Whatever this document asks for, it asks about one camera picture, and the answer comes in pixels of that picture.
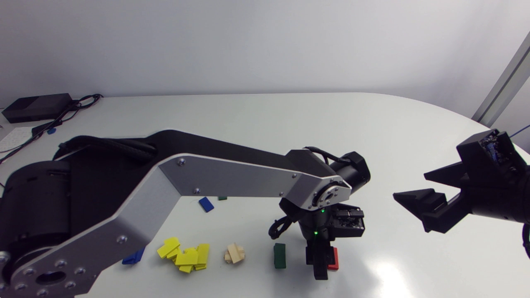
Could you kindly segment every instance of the black box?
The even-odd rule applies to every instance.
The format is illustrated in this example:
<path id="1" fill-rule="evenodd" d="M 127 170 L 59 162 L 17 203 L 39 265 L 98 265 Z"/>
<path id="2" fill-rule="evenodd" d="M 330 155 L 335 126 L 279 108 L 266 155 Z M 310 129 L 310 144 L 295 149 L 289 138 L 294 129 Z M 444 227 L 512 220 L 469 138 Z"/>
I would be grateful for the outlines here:
<path id="1" fill-rule="evenodd" d="M 9 123 L 56 119 L 72 103 L 68 93 L 23 97 L 2 111 Z"/>

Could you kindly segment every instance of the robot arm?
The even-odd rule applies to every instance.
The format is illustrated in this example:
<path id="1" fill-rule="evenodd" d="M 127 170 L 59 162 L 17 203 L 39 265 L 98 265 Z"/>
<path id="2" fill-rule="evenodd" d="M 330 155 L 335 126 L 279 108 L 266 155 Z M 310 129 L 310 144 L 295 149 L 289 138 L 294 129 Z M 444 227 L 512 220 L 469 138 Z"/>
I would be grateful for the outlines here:
<path id="1" fill-rule="evenodd" d="M 87 293 L 102 270 L 153 239 L 181 196 L 281 198 L 284 227 L 299 221 L 317 279 L 334 263 L 330 241 L 364 231 L 362 211 L 339 204 L 370 179 L 355 152 L 327 165 L 310 150 L 283 156 L 173 130 L 81 136 L 60 148 L 62 159 L 25 166 L 6 183 L 2 297 Z"/>

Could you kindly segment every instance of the yellow wooden block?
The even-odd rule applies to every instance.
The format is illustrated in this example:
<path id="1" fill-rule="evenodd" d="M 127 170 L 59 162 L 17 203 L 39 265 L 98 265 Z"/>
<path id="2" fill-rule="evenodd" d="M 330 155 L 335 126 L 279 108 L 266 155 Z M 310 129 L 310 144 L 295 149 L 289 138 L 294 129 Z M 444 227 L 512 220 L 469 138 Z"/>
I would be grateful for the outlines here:
<path id="1" fill-rule="evenodd" d="M 180 251 L 180 248 L 175 248 L 173 251 L 171 251 L 166 258 L 172 260 L 175 259 L 178 255 L 180 255 L 182 251 Z"/>
<path id="2" fill-rule="evenodd" d="M 179 270 L 182 272 L 190 273 L 193 269 L 193 265 L 180 266 Z"/>
<path id="3" fill-rule="evenodd" d="M 196 265 L 198 259 L 199 259 L 199 253 L 197 252 L 195 247 L 187 248 L 184 250 L 184 253 L 181 253 L 176 256 L 175 265 L 177 266 Z"/>
<path id="4" fill-rule="evenodd" d="M 230 254 L 230 258 L 232 259 L 232 263 L 237 263 L 242 260 L 239 251 L 237 250 L 237 244 L 232 243 L 228 246 L 228 253 Z"/>
<path id="5" fill-rule="evenodd" d="M 199 258 L 197 259 L 197 264 L 206 264 L 208 262 L 208 251 L 210 250 L 210 245 L 207 243 L 201 243 L 197 247 L 197 252 L 199 253 Z"/>
<path id="6" fill-rule="evenodd" d="M 206 269 L 206 264 L 195 265 L 195 270 L 199 271 L 199 270 L 203 270 L 203 269 Z"/>
<path id="7" fill-rule="evenodd" d="M 164 240 L 164 245 L 156 250 L 161 258 L 167 257 L 173 250 L 180 246 L 179 239 L 172 237 Z"/>

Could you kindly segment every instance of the hole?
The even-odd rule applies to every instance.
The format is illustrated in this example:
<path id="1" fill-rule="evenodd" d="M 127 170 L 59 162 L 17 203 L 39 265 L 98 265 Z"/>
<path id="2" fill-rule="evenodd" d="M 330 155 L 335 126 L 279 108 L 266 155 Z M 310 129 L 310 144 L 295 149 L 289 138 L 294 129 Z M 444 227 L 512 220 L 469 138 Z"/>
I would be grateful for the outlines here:
<path id="1" fill-rule="evenodd" d="M 48 272 L 48 273 L 39 275 L 39 277 L 37 277 L 36 282 L 39 285 L 49 286 L 49 285 L 58 284 L 64 281 L 65 279 L 66 279 L 66 273 L 62 271 L 57 271 L 57 272 Z"/>

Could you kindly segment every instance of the red block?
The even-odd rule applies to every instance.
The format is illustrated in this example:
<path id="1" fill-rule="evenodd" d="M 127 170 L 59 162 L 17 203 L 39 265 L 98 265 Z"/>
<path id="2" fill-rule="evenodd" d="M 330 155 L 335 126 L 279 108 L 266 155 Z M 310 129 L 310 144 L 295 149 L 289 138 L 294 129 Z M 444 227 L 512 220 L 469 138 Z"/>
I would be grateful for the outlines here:
<path id="1" fill-rule="evenodd" d="M 339 254 L 337 253 L 337 248 L 334 247 L 333 251 L 335 252 L 335 264 L 329 264 L 328 270 L 339 270 Z"/>

